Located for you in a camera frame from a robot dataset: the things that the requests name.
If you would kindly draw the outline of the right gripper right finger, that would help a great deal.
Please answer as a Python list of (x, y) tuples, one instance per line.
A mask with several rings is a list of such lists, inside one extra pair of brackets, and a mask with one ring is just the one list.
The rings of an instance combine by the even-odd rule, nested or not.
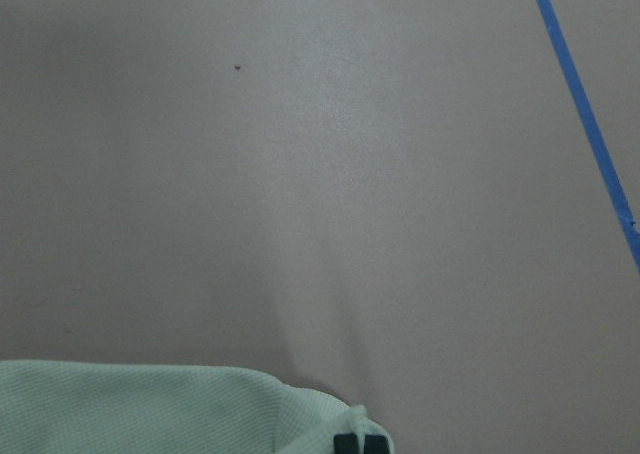
[(364, 439), (364, 454), (389, 454), (389, 441), (384, 435), (369, 434)]

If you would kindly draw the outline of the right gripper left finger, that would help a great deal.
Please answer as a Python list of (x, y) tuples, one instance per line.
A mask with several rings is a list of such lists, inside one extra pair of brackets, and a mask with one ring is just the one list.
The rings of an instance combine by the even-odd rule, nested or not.
[(334, 454), (359, 454), (359, 439), (355, 433), (336, 434), (333, 438)]

